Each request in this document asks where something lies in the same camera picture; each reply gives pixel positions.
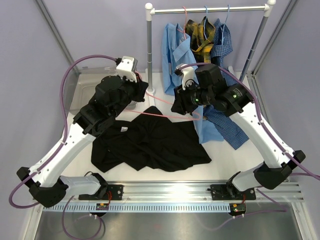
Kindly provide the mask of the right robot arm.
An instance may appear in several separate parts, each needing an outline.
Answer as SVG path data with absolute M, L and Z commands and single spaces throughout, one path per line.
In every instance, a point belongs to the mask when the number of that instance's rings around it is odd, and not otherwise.
M 239 171 L 226 182 L 224 192 L 230 198 L 237 199 L 252 188 L 275 189 L 306 158 L 303 151 L 293 150 L 275 133 L 242 82 L 227 84 L 222 72 L 233 78 L 232 73 L 203 62 L 180 64 L 174 72 L 181 77 L 181 85 L 174 89 L 172 112 L 185 115 L 199 106 L 213 106 L 244 131 L 263 158 L 256 167 Z

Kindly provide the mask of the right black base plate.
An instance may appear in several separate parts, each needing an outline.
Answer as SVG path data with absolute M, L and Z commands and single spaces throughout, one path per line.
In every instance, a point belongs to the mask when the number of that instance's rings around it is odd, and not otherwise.
M 214 201 L 240 201 L 240 200 L 256 200 L 256 193 L 253 188 L 245 191 L 239 191 L 227 184 L 212 184 L 207 188 L 210 192 L 211 198 Z

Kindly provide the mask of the left aluminium frame post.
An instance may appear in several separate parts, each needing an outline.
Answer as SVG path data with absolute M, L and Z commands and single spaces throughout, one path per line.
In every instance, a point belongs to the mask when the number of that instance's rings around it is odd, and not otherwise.
M 69 65 L 71 65 L 75 60 L 72 57 L 46 3 L 44 0 L 34 0 L 35 5 L 37 6 L 40 14 L 44 18 L 44 21 L 46 22 L 50 32 L 52 33 L 56 43 L 58 44 L 65 60 Z

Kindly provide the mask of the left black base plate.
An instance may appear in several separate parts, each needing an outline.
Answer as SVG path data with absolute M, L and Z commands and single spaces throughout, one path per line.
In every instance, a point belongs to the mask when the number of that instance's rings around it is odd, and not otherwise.
M 108 201 L 109 197 L 111 201 L 121 201 L 123 199 L 124 186 L 122 184 L 109 184 L 106 193 L 103 196 L 94 196 L 88 194 L 81 194 L 78 199 L 81 201 Z

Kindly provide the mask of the right aluminium frame post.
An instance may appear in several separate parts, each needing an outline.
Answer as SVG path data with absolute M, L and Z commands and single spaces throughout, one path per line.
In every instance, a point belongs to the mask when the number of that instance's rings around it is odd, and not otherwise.
M 283 27 L 286 24 L 286 21 L 289 19 L 291 13 L 293 12 L 293 10 L 295 9 L 297 3 L 299 1 L 298 0 L 290 0 L 287 4 L 287 6 L 285 7 L 277 25 L 275 26 L 265 48 L 263 49 L 254 69 L 251 71 L 251 75 L 255 78 L 257 76 L 257 73 L 259 72 L 260 68 L 262 67 L 269 51 L 271 50 L 272 46 L 274 45 L 277 37 L 279 36 L 281 30 L 283 29 Z

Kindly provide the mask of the dark blue checked shirt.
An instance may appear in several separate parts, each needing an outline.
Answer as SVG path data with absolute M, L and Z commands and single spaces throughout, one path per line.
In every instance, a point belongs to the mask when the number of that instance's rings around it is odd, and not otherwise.
M 222 45 L 223 23 L 217 19 L 213 25 L 215 27 L 215 35 L 213 39 L 214 45 L 210 52 L 211 62 L 222 68 L 224 66 L 224 57 L 233 51 L 231 33 L 226 26 L 224 43 Z M 230 107 L 230 104 L 227 102 L 225 95 L 225 92 L 218 95 L 218 104 L 206 106 L 203 110 L 203 114 L 208 121 L 214 124 L 223 139 L 233 147 L 234 150 L 237 150 L 247 142 L 249 138 L 235 122 L 226 116 L 226 111 Z

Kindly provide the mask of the aluminium frame post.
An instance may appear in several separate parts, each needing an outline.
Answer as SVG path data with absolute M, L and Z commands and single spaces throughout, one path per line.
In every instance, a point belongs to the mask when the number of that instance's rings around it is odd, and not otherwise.
M 251 71 L 251 75 L 255 78 L 257 76 L 257 73 L 259 72 L 260 68 L 262 67 L 269 51 L 271 50 L 272 46 L 274 45 L 277 37 L 279 36 L 281 30 L 283 29 L 283 27 L 286 24 L 286 21 L 289 19 L 291 13 L 293 12 L 293 10 L 295 9 L 297 3 L 299 1 L 298 0 L 290 0 L 287 4 L 287 6 L 285 7 L 277 25 L 275 26 L 265 48 L 263 49 L 254 69 Z
M 75 60 L 72 57 L 46 3 L 44 0 L 34 0 L 35 5 L 37 6 L 40 14 L 44 18 L 44 21 L 46 22 L 50 32 L 52 33 L 56 43 L 58 44 L 65 60 L 69 65 L 71 65 Z

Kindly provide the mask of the blue hanger for plaid shirt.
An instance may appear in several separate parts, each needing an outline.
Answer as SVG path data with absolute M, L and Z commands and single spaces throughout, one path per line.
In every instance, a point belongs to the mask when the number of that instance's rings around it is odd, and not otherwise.
M 204 17 L 204 22 L 203 22 L 203 35 L 204 35 L 204 39 L 206 40 L 208 38 L 208 34 L 207 34 L 207 23 L 208 23 L 208 7 L 205 5 L 205 17 Z

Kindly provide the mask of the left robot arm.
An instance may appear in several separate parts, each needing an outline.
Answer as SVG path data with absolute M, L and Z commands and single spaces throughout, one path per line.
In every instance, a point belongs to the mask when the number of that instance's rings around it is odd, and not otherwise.
M 88 195 L 101 200 L 107 195 L 108 183 L 98 173 L 75 177 L 62 173 L 86 146 L 114 124 L 116 117 L 131 102 L 144 102 L 148 86 L 140 77 L 130 81 L 110 75 L 101 80 L 88 104 L 73 118 L 62 143 L 57 143 L 53 152 L 34 166 L 21 167 L 17 171 L 17 176 L 39 204 L 50 208 L 71 196 Z

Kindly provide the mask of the aluminium mounting rail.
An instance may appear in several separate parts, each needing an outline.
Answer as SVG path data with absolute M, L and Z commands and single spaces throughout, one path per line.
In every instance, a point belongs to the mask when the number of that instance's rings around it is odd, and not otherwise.
M 273 190 L 264 187 L 253 188 L 256 194 L 256 200 L 212 200 L 211 193 L 207 188 L 213 184 L 223 184 L 213 181 L 110 181 L 109 184 L 123 185 L 122 200 L 129 202 L 164 202 L 164 203 L 196 203 L 196 202 L 226 202 L 237 203 L 245 201 L 265 202 L 268 197 L 276 202 L 303 202 L 304 197 L 300 186 L 295 182 L 284 182 Z M 74 200 L 79 199 L 79 195 L 84 193 L 67 193 L 63 200 L 70 197 Z

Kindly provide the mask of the blue hanger for checked shirt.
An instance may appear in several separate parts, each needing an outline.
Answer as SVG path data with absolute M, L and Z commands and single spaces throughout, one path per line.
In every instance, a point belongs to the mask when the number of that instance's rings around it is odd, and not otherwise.
M 227 21 L 228 21 L 229 15 L 230 15 L 230 8 L 231 8 L 231 6 L 228 4 L 226 18 L 225 18 L 223 25 L 221 26 L 221 44 L 222 45 L 224 44 L 224 40 L 225 40 L 225 30 L 226 30 Z

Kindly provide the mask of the black shirt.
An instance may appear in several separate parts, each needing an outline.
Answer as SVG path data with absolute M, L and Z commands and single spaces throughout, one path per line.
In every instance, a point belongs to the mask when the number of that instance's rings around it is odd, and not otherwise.
M 192 121 L 172 122 L 155 106 L 132 121 L 115 121 L 93 141 L 91 151 L 91 163 L 103 173 L 122 163 L 136 171 L 176 172 L 211 161 Z

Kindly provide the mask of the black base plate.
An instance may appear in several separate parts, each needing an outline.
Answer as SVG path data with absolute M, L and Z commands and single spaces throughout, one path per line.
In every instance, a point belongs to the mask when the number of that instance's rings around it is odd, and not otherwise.
M 111 201 L 121 201 L 123 199 L 124 186 L 122 184 L 109 184 L 106 193 L 103 196 L 94 196 L 88 194 L 81 194 L 78 199 L 81 201 L 108 201 L 109 197 Z
M 214 201 L 240 201 L 240 200 L 256 200 L 256 193 L 253 188 L 245 191 L 239 191 L 227 184 L 212 184 L 207 188 L 210 192 L 211 198 Z

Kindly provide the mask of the clear plastic storage bin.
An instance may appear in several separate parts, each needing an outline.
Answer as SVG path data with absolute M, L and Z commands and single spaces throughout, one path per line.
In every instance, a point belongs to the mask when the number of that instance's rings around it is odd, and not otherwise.
M 116 74 L 117 71 L 114 66 L 82 69 L 78 77 L 69 112 L 73 115 L 78 113 L 82 107 L 89 103 L 89 100 L 95 94 L 96 86 L 101 80 L 108 76 L 115 76 Z

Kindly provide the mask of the yellow plaid shirt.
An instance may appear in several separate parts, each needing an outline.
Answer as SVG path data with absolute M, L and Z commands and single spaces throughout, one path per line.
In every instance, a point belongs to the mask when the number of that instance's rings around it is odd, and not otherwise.
M 211 63 L 212 61 L 211 50 L 214 46 L 216 28 L 208 21 L 206 24 L 208 37 L 205 39 L 204 18 L 200 23 L 189 19 L 185 26 L 185 33 L 190 36 L 190 49 L 197 63 Z

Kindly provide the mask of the metal clothes rack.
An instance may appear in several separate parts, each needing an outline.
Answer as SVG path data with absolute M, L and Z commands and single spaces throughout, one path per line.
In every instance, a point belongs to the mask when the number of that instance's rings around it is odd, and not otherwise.
M 234 7 L 198 7 L 198 8 L 175 8 L 175 9 L 155 9 L 152 3 L 146 3 L 145 15 L 146 15 L 146 39 L 147 39 L 147 69 L 146 77 L 149 84 L 146 90 L 146 95 L 155 100 L 155 88 L 153 85 L 153 55 L 152 55 L 152 18 L 154 15 L 164 14 L 187 14 L 187 13 L 219 13 L 219 12 L 245 12 L 245 11 L 263 11 L 263 17 L 255 35 L 253 44 L 249 51 L 248 57 L 240 74 L 240 81 L 243 81 L 249 66 L 252 62 L 253 56 L 257 49 L 258 43 L 265 29 L 266 23 L 271 15 L 271 12 L 276 5 L 275 0 L 269 0 L 264 5 L 260 6 L 234 6 Z

